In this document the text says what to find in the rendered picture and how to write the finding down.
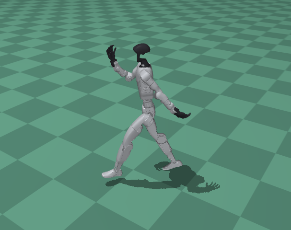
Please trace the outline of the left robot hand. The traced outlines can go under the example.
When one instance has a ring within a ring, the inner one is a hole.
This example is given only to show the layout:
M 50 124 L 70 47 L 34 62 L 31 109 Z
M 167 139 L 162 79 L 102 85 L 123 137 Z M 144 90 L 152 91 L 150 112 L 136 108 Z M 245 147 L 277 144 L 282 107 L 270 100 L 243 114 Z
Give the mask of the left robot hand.
M 176 115 L 178 118 L 182 118 L 182 119 L 184 119 L 184 118 L 187 118 L 187 117 L 189 117 L 190 115 L 191 115 L 191 113 L 189 113 L 188 115 L 187 114 L 185 114 L 185 113 L 183 113 L 183 112 L 180 112 L 179 111 L 179 109 L 178 108 L 174 108 L 174 110 L 176 111 L 176 113 L 174 114 L 174 115 Z

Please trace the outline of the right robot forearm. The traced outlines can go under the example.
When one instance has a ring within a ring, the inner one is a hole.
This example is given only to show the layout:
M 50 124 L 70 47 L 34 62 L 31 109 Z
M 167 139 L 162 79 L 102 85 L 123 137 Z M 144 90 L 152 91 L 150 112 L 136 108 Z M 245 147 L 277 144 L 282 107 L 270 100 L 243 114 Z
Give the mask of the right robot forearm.
M 114 66 L 113 68 L 114 68 L 114 71 L 115 71 L 115 72 L 117 72 L 118 74 L 120 74 L 121 77 L 126 76 L 126 74 L 128 73 L 128 71 L 122 69 L 122 68 L 119 66 L 119 64 L 118 64 L 117 61 L 114 62 L 114 65 L 115 65 L 115 66 Z

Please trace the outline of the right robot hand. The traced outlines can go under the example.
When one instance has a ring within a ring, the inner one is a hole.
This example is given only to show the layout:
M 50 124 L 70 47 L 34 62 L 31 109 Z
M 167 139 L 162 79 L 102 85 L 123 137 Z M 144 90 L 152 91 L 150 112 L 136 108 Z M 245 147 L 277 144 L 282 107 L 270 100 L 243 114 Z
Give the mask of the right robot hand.
M 115 49 L 114 49 L 114 51 L 113 51 L 113 46 L 114 46 L 114 45 L 110 46 L 110 47 L 106 50 L 107 55 L 108 55 L 108 58 L 111 60 L 110 62 L 111 62 L 112 67 L 115 66 L 115 65 L 114 65 L 114 62 L 117 61 L 117 59 L 115 59 L 115 51 L 116 51 L 116 47 L 115 47 Z

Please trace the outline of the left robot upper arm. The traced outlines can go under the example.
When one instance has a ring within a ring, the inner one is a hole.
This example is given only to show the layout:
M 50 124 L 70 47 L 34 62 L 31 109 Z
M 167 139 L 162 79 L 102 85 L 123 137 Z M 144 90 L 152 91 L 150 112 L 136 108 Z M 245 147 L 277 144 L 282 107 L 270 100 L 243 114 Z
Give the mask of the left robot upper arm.
M 146 83 L 146 84 L 149 86 L 149 88 L 150 88 L 151 90 L 155 91 L 155 93 L 154 93 L 154 98 L 155 98 L 155 99 L 158 99 L 157 96 L 156 96 L 156 94 L 157 94 L 158 92 L 162 92 L 162 90 L 161 90 L 160 87 L 157 85 L 157 83 L 153 80 L 151 74 L 150 74 L 148 71 L 143 70 L 143 71 L 140 73 L 140 78 L 142 79 L 142 81 L 143 81 L 144 83 Z M 163 92 L 162 92 L 162 93 L 163 93 Z

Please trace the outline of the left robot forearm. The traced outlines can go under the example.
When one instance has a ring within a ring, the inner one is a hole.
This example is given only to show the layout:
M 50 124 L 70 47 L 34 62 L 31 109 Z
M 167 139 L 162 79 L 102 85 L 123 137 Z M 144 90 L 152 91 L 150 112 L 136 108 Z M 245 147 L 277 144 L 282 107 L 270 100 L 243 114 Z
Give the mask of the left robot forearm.
M 176 111 L 174 110 L 175 106 L 174 104 L 168 99 L 168 97 L 162 93 L 162 92 L 158 92 L 156 94 L 157 98 L 160 99 L 161 103 L 163 103 L 165 105 L 165 107 L 172 113 L 175 114 Z

